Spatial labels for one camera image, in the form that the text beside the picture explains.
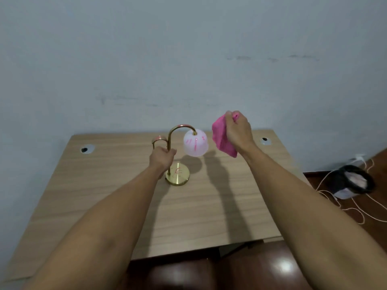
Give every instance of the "gold lamp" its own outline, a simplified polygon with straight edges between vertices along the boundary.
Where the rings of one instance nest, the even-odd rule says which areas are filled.
[[[167,142],[167,149],[171,150],[171,135],[172,132],[178,128],[187,127],[191,130],[184,135],[183,146],[184,151],[190,156],[202,156],[208,150],[207,136],[204,131],[193,128],[188,124],[177,125],[172,128],[168,133],[168,139],[165,136],[157,136],[152,139],[152,145],[154,149],[154,143],[158,140]],[[165,172],[165,179],[172,185],[181,186],[187,183],[190,178],[190,170],[186,165],[182,163],[173,163],[171,167]]]

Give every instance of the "white wall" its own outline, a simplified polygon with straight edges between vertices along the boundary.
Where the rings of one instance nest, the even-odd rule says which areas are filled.
[[[71,135],[273,128],[304,171],[387,146],[387,0],[0,0],[0,265]]]

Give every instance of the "white grommet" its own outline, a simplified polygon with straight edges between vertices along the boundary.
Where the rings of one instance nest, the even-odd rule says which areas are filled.
[[[84,145],[84,146],[82,146],[82,147],[80,148],[79,151],[80,151],[82,154],[87,155],[87,154],[89,154],[89,153],[92,153],[92,152],[94,151],[94,149],[95,149],[95,146],[93,146],[93,145]]]
[[[271,145],[271,140],[270,140],[270,138],[262,137],[262,138],[261,138],[261,144],[263,144],[263,145]]]

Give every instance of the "person's left arm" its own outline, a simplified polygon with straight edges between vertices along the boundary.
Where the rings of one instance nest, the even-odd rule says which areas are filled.
[[[176,150],[156,147],[149,166],[94,205],[70,229],[28,290],[114,289],[130,262],[157,180]]]

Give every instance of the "forearm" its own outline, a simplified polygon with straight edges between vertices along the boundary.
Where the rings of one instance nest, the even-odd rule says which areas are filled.
[[[87,211],[30,288],[107,289],[117,284],[137,243],[159,175],[158,168],[148,167]]]
[[[258,148],[242,154],[278,229],[318,288],[385,281],[385,253],[356,222]]]

